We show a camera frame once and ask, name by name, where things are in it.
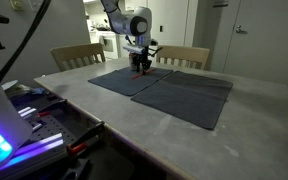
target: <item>gray towel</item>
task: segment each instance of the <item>gray towel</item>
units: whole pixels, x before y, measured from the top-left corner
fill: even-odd
[[[233,84],[174,72],[131,100],[206,129],[214,129]]]
[[[132,76],[137,75],[138,73],[131,71],[129,67],[126,67],[88,81],[114,92],[126,96],[133,96],[172,72],[172,70],[153,69],[155,69],[155,71],[147,75],[131,79]]]

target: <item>black cable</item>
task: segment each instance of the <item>black cable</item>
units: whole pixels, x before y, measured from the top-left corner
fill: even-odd
[[[22,43],[17,48],[17,50],[14,52],[14,54],[11,56],[11,58],[7,61],[7,63],[4,65],[4,67],[0,70],[0,83],[2,82],[2,80],[5,77],[5,75],[11,69],[11,67],[14,64],[14,62],[17,60],[18,56],[21,54],[21,52],[25,48],[26,44],[28,43],[28,41],[30,40],[32,35],[34,34],[36,28],[38,27],[38,25],[40,24],[41,20],[43,19],[43,17],[45,15],[45,13],[46,13],[51,1],[52,0],[43,1],[42,5],[41,5],[41,8],[37,12],[37,14],[36,14],[36,16],[34,18],[34,21],[33,21],[32,25],[31,25],[30,29],[28,30],[26,36],[24,37]]]
[[[118,8],[118,10],[121,11],[120,6],[118,5],[119,3],[120,3],[120,0],[117,0],[117,1],[116,1],[116,7]]]
[[[118,10],[118,7],[117,8],[115,8],[115,9],[113,9],[112,11],[106,11],[106,10],[104,10],[106,13],[112,13],[112,12],[114,12],[114,11],[116,11],[116,10]]]
[[[158,48],[157,50],[155,50],[153,54],[150,54],[150,56],[155,57],[155,55],[162,49],[163,49],[162,47]]]
[[[133,44],[132,41],[130,40],[130,37],[128,37],[128,35],[125,36],[125,39],[128,41],[128,43]]]

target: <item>white table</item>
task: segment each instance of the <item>white table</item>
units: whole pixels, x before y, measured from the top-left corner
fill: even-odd
[[[172,175],[185,179],[288,179],[288,89],[279,84],[164,64],[232,82],[214,131],[133,102],[87,80],[128,66],[128,59],[65,71],[36,82]]]

